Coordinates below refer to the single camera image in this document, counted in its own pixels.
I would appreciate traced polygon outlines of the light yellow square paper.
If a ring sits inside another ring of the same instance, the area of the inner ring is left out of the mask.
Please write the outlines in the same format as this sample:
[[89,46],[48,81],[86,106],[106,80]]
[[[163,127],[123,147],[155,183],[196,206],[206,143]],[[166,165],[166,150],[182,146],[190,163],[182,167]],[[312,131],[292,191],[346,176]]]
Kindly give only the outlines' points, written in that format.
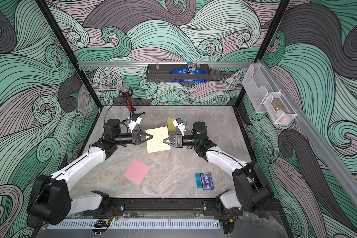
[[167,119],[167,128],[168,128],[168,132],[175,132],[176,131],[176,127],[174,126],[174,122],[175,119],[168,117]]

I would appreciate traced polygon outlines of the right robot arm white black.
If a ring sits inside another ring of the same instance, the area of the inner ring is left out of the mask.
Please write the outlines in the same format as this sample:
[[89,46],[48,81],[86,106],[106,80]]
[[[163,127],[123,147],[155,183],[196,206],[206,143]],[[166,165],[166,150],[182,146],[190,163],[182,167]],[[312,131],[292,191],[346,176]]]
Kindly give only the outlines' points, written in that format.
[[186,121],[180,118],[174,120],[173,126],[180,130],[180,134],[164,139],[163,143],[175,148],[193,149],[198,157],[231,176],[234,189],[216,197],[219,212],[231,209],[253,212],[273,198],[274,192],[257,162],[246,162],[223,151],[209,139],[204,122],[195,122],[191,134],[185,134],[185,124]]

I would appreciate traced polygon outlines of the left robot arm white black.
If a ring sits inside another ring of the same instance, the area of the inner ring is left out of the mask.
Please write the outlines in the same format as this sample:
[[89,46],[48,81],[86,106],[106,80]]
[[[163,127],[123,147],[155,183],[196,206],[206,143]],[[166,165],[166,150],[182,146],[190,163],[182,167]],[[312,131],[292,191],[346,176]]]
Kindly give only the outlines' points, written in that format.
[[73,197],[70,190],[94,167],[107,160],[118,148],[129,144],[139,145],[153,135],[129,129],[121,132],[122,121],[110,119],[104,123],[102,137],[89,150],[51,175],[40,175],[35,179],[26,212],[45,223],[56,225],[66,217],[93,211],[105,215],[110,211],[109,195],[97,190],[91,195]]

